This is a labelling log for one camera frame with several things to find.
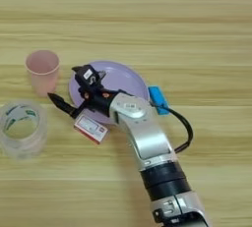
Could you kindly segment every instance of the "table surface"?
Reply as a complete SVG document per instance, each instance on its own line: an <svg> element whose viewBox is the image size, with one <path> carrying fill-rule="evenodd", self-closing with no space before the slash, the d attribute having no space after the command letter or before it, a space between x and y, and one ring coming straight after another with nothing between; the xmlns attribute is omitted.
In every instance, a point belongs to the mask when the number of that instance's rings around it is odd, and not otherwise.
<svg viewBox="0 0 252 227"><path fill-rule="evenodd" d="M95 59L127 64L159 85L195 130L179 155L214 226L251 226L251 0L0 0L0 103L35 100L48 112L48 141L36 159L0 158L3 227L156 226L126 136L102 145L32 92L24 68L37 49L61 60L57 92L71 67ZM177 145L185 131L157 118Z"/></svg>

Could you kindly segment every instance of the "pink cup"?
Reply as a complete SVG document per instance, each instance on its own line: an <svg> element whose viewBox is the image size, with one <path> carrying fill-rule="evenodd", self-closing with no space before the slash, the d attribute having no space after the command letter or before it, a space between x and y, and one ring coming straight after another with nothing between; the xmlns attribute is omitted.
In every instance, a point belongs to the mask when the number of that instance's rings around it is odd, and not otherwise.
<svg viewBox="0 0 252 227"><path fill-rule="evenodd" d="M30 54L26 61L31 85L35 92L45 97L54 92L58 80L59 58L49 50L38 50Z"/></svg>

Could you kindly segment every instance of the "purple plate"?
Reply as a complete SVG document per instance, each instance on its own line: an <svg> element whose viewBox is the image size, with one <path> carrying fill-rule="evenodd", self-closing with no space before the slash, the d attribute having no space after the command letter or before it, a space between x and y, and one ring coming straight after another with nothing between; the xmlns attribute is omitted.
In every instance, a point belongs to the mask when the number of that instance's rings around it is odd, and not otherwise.
<svg viewBox="0 0 252 227"><path fill-rule="evenodd" d="M148 101L150 100L147 85L143 79L130 68L112 61L94 61L90 64L97 71L106 71L106 76L102 80L102 84L105 88L112 90L123 89L132 95L143 97ZM80 106L84 101L78 92L79 87L80 86L76 82L74 74L69 82L69 92L76 106ZM86 109L84 113L90 118L103 124L113 124L109 118L99 112L93 112Z"/></svg>

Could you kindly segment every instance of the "black cable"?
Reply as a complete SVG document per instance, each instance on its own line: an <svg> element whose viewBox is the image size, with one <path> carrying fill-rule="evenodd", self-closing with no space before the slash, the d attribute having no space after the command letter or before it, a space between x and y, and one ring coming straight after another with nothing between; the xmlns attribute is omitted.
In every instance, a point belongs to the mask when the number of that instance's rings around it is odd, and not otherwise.
<svg viewBox="0 0 252 227"><path fill-rule="evenodd" d="M164 105L154 105L154 104L152 104L152 106L156 107L156 108L161 108L161 109L164 109L164 110L170 112L173 116L175 116L184 125L184 127L185 127L185 129L187 131L187 134L188 134L188 139L184 144L177 147L175 149L175 152L179 153L179 152L183 151L184 149L186 149L188 146L190 146L190 144L191 144L191 142L193 140L193 129L192 129L190 123L188 122L188 120L184 116L179 114L178 112L172 110L171 108L165 107Z"/></svg>

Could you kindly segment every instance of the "transparent tape roll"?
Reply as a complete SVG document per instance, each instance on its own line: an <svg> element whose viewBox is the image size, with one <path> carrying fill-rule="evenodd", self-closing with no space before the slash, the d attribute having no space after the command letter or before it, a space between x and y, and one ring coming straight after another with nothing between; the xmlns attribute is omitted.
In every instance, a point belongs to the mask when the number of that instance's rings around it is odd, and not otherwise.
<svg viewBox="0 0 252 227"><path fill-rule="evenodd" d="M16 159L41 153L47 138L46 112L30 100L14 100L0 109L0 142Z"/></svg>

